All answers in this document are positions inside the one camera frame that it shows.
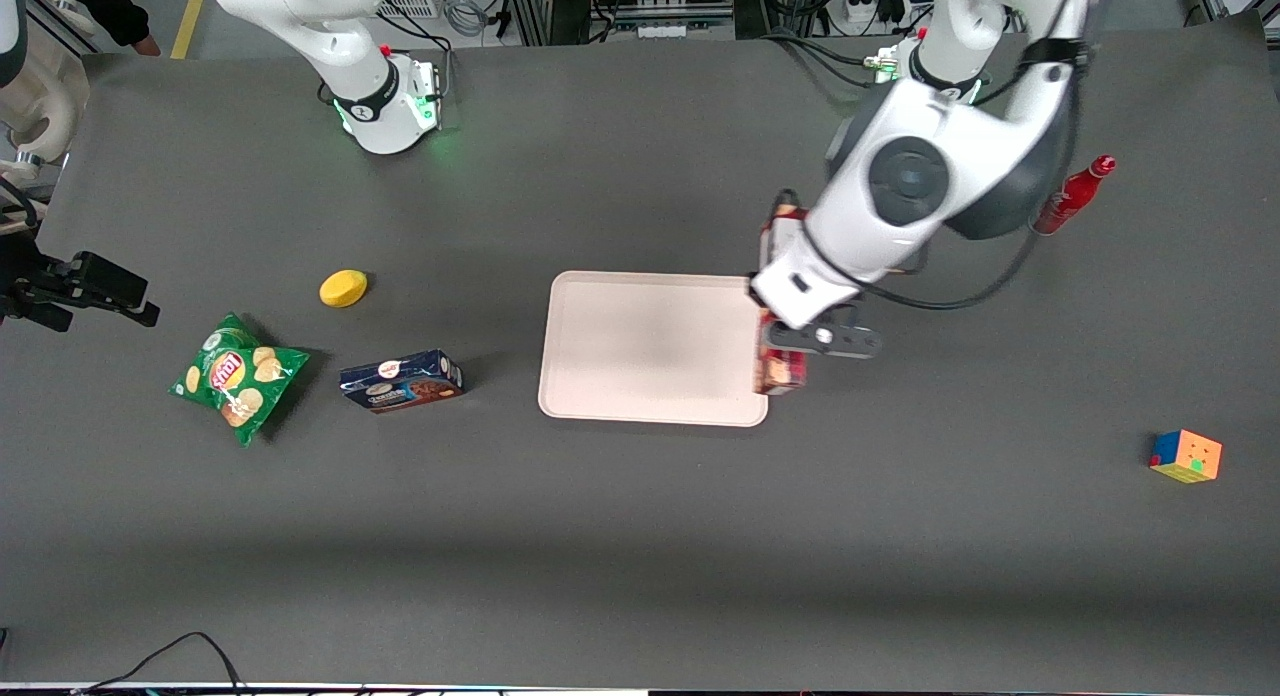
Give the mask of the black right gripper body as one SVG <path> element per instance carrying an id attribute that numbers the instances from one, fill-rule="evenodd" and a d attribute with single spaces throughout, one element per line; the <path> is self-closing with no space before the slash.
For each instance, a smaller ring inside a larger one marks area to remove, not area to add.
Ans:
<path id="1" fill-rule="evenodd" d="M 67 269 L 64 260 L 42 255 L 35 239 L 1 239 L 1 296 L 36 301 L 35 287 L 63 296 Z"/>

